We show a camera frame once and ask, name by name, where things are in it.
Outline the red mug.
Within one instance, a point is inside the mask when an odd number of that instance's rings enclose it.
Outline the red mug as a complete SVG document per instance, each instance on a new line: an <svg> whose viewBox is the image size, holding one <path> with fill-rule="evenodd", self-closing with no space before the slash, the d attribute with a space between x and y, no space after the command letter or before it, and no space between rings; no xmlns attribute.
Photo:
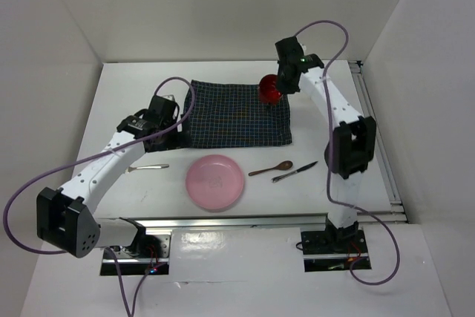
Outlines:
<svg viewBox="0 0 475 317"><path fill-rule="evenodd" d="M264 76L258 84L258 98L266 105L277 105L282 97L282 93L277 89L278 76L268 74Z"/></svg>

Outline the dark checked cloth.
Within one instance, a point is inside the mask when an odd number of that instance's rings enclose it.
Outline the dark checked cloth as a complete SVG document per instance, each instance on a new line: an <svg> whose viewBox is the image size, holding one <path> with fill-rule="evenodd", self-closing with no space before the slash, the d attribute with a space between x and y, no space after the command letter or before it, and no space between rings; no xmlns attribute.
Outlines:
<svg viewBox="0 0 475 317"><path fill-rule="evenodd" d="M260 101L257 85L193 80L180 139L186 148L278 147L292 143L289 100Z"/></svg>

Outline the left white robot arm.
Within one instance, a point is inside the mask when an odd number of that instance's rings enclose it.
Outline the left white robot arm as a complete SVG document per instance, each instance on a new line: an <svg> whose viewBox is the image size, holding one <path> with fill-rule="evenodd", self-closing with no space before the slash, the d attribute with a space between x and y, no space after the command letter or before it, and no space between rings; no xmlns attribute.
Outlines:
<svg viewBox="0 0 475 317"><path fill-rule="evenodd" d="M135 220L95 219L94 212L133 163L145 154L177 147L179 110L172 95L153 96L147 108L118 125L101 158L89 162L58 189L41 190L36 199L38 237L76 258L107 246L137 257L147 246L156 246L158 240Z"/></svg>

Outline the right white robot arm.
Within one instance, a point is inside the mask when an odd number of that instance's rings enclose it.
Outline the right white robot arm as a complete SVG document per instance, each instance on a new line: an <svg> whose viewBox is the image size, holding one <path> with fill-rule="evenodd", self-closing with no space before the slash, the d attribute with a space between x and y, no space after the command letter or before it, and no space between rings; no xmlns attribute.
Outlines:
<svg viewBox="0 0 475 317"><path fill-rule="evenodd" d="M357 205L364 173L374 158L376 121L351 106L315 54L304 53L297 38L275 43L278 55L276 88L281 94L303 92L327 117L329 141L324 151L328 168L325 246L339 252L358 231Z"/></svg>

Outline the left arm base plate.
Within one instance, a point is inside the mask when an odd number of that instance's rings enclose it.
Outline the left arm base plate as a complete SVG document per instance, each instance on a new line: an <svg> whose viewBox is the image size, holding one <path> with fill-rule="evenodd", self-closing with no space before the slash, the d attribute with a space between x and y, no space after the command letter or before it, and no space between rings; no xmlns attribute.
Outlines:
<svg viewBox="0 0 475 317"><path fill-rule="evenodd" d="M145 242L137 251L123 246L111 250L119 263L122 276L168 275L171 251L171 231L158 229L147 232Z"/></svg>

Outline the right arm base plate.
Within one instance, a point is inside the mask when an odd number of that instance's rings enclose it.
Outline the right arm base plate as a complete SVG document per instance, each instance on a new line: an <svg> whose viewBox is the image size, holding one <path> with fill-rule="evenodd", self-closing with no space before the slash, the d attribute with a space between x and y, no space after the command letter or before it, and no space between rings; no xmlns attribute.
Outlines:
<svg viewBox="0 0 475 317"><path fill-rule="evenodd" d="M302 252L305 272L333 272L350 269L371 269L365 235L362 229L343 243L330 243L321 231L301 232L295 248Z"/></svg>

